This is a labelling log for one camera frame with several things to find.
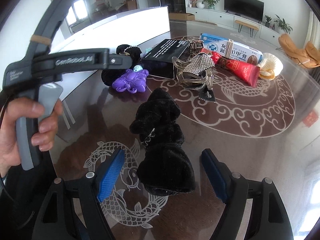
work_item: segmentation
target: screw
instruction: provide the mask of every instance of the screw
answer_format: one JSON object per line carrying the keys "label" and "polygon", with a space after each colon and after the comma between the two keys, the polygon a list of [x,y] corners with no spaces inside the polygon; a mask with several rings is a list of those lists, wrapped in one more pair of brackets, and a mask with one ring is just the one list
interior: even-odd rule
{"label": "screw", "polygon": [[85,175],[88,179],[91,179],[94,177],[94,172],[89,171],[86,175]]}
{"label": "screw", "polygon": [[268,184],[271,184],[271,183],[272,183],[272,179],[270,179],[270,178],[265,178],[264,181],[265,181],[266,183],[268,183]]}
{"label": "screw", "polygon": [[239,172],[233,172],[232,177],[234,177],[235,179],[239,179],[241,177],[241,175]]}
{"label": "screw", "polygon": [[61,181],[62,181],[61,178],[55,178],[53,182],[54,182],[55,184],[59,184]]}

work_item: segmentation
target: blue logo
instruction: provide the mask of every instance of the blue logo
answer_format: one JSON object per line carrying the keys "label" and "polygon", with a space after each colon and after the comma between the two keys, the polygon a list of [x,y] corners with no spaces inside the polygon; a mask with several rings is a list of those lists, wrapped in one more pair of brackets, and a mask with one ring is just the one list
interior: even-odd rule
{"label": "blue logo", "polygon": [[208,45],[207,45],[208,49],[209,50],[212,50],[212,51],[217,51],[218,50],[218,46],[217,44],[213,43],[213,42],[210,42]]}

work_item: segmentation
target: black scrunchie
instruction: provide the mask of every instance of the black scrunchie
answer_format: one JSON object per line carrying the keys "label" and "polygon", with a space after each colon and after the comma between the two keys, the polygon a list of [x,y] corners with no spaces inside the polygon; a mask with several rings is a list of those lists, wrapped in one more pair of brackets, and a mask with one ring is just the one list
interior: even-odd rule
{"label": "black scrunchie", "polygon": [[[133,69],[135,65],[141,60],[140,54],[141,49],[139,47],[131,47],[128,44],[119,45],[116,49],[117,54],[124,54],[124,51],[129,53],[130,57],[132,58],[132,65],[130,69]],[[124,74],[125,69],[107,69],[103,70],[101,73],[101,79],[103,83],[109,87],[111,87],[112,83]]]}

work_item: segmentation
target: wrist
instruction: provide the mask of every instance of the wrist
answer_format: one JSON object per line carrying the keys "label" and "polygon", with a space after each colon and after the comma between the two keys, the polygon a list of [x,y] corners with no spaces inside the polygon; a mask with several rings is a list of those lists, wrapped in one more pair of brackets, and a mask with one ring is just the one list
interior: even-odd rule
{"label": "wrist", "polygon": [[4,178],[4,176],[8,173],[8,170],[10,169],[10,167],[11,166],[0,164],[0,174],[2,178]]}

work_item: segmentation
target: black box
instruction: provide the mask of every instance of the black box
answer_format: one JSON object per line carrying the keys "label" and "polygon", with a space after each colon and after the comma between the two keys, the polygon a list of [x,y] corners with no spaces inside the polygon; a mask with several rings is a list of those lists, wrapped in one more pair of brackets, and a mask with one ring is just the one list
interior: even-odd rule
{"label": "black box", "polygon": [[165,39],[142,59],[142,66],[149,75],[174,79],[177,73],[172,57],[180,57],[188,48],[190,41]]}

